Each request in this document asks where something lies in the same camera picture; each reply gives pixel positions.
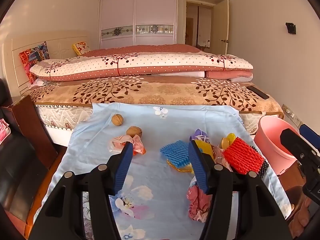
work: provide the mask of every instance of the metal screw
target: metal screw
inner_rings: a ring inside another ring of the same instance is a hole
[[[214,169],[216,171],[222,171],[223,170],[223,166],[221,164],[216,164],[216,165],[214,165]]]
[[[65,174],[64,174],[64,177],[65,178],[71,178],[73,175],[73,173],[71,171],[67,171]]]
[[[257,177],[257,173],[255,173],[254,171],[249,171],[249,176],[251,178],[255,178],[255,177]]]
[[[107,169],[107,165],[105,165],[105,164],[100,164],[99,166],[98,166],[98,170],[99,171],[104,171],[104,170],[106,170]]]

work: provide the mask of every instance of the human hand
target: human hand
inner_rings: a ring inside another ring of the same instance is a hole
[[[311,202],[312,200],[307,197],[303,201],[300,210],[297,213],[295,213],[293,220],[290,222],[289,229],[292,238],[300,236],[304,230],[304,227],[309,223],[310,213],[308,210],[308,206]]]

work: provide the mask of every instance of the pink bucket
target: pink bucket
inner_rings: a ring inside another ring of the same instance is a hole
[[[290,128],[299,134],[286,121],[271,115],[260,118],[254,142],[267,158],[277,175],[284,173],[297,159],[280,142],[280,134]]]

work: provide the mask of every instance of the beige headboard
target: beige headboard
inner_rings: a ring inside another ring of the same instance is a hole
[[[19,53],[44,41],[47,42],[50,58],[65,59],[77,56],[72,44],[88,41],[88,33],[85,31],[54,31],[6,38],[2,51],[2,65],[4,78],[12,97],[24,93],[29,84]]]

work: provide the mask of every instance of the smartphone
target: smartphone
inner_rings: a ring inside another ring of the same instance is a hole
[[[263,93],[259,89],[255,88],[254,86],[249,86],[249,87],[247,87],[247,89],[251,90],[253,93],[256,93],[259,97],[261,97],[265,100],[269,98],[268,95],[266,95],[265,93]]]

